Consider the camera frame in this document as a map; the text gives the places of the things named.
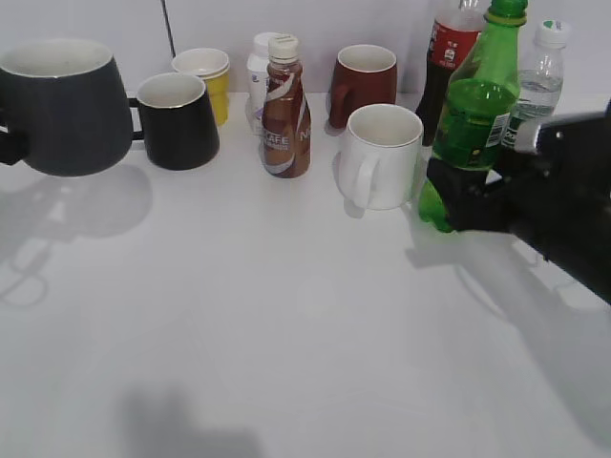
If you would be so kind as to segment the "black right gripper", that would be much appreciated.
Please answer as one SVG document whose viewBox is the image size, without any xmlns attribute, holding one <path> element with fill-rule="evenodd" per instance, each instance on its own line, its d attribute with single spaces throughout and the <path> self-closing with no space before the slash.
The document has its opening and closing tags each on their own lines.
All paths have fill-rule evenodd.
<svg viewBox="0 0 611 458">
<path fill-rule="evenodd" d="M 431 158 L 426 222 L 442 233 L 509 232 L 608 302 L 609 111 L 526 121 L 510 157 L 517 173 L 511 178 L 495 171 L 491 182 L 488 170 Z"/>
</svg>

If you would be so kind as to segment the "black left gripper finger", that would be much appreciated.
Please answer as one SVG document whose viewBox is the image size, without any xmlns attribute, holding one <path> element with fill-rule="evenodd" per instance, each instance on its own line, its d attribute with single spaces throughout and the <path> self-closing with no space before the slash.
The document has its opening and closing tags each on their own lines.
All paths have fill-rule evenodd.
<svg viewBox="0 0 611 458">
<path fill-rule="evenodd" d="M 27 156 L 27 135 L 19 130 L 6 130 L 0 137 L 0 162 L 14 165 Z"/>
</svg>

